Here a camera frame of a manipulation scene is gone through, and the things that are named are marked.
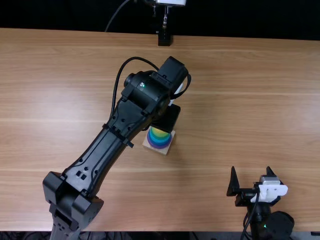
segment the wood grain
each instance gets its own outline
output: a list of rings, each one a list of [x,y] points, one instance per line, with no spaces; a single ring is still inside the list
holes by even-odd
[[[226,197],[231,166],[251,187],[267,166],[289,192],[272,209],[320,231],[320,43],[315,41],[0,29],[0,230],[52,227],[42,180],[62,172],[107,121],[121,64],[168,56],[193,82],[167,156],[145,132],[111,168],[92,231],[241,231]],[[129,73],[149,70],[132,62]]]

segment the black background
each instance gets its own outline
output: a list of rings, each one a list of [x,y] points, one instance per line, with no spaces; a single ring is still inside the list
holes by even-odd
[[[101,32],[123,1],[3,0],[0,27]],[[154,34],[163,12],[132,0],[109,32]],[[174,35],[320,40],[320,0],[187,0],[168,20]]]

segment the purple ring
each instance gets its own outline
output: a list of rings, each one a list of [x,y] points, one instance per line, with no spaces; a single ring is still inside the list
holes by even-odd
[[[172,141],[172,135],[170,134],[169,141],[165,145],[162,145],[162,146],[154,145],[150,140],[149,134],[146,135],[146,139],[148,140],[148,143],[150,144],[151,147],[153,147],[155,149],[164,149],[170,145],[170,143]]]

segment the wooden block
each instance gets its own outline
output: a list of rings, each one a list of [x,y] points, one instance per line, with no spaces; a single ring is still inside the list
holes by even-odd
[[[142,145],[143,145],[144,147],[146,147],[146,148],[148,148],[148,149],[151,149],[151,150],[153,150],[153,151],[156,151],[156,152],[158,152],[158,153],[160,153],[160,154],[167,155],[167,154],[168,154],[168,151],[169,151],[169,148],[170,148],[170,146],[171,146],[171,143],[172,143],[173,140],[174,140],[174,136],[175,136],[176,132],[175,132],[174,130],[171,132],[172,139],[171,139],[171,142],[170,142],[170,144],[169,144],[168,146],[166,146],[165,148],[158,149],[158,148],[155,148],[155,147],[151,146],[151,145],[149,144],[149,142],[148,142],[147,135],[148,135],[149,130],[150,130],[150,127],[149,127],[149,129],[148,129],[148,131],[147,131],[147,134],[145,135],[145,138],[144,138],[144,141],[143,141]]]

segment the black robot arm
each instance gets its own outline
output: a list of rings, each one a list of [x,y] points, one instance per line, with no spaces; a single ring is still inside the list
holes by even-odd
[[[138,72],[126,78],[109,121],[87,150],[63,173],[49,172],[43,180],[53,218],[51,240],[76,240],[95,218],[104,203],[96,195],[106,174],[126,146],[133,147],[131,140],[140,131],[150,125],[172,130],[180,107],[168,104],[180,96],[175,91],[186,77],[188,88],[188,70],[169,57],[158,72]]]
[[[252,188],[240,188],[236,169],[231,168],[230,183],[226,192],[228,197],[235,197],[236,207],[246,207],[243,220],[243,232],[240,240],[290,240],[294,219],[282,211],[271,212],[271,207],[287,193],[288,187],[268,166],[266,175],[261,175],[259,182]],[[247,233],[250,225],[251,236]]]

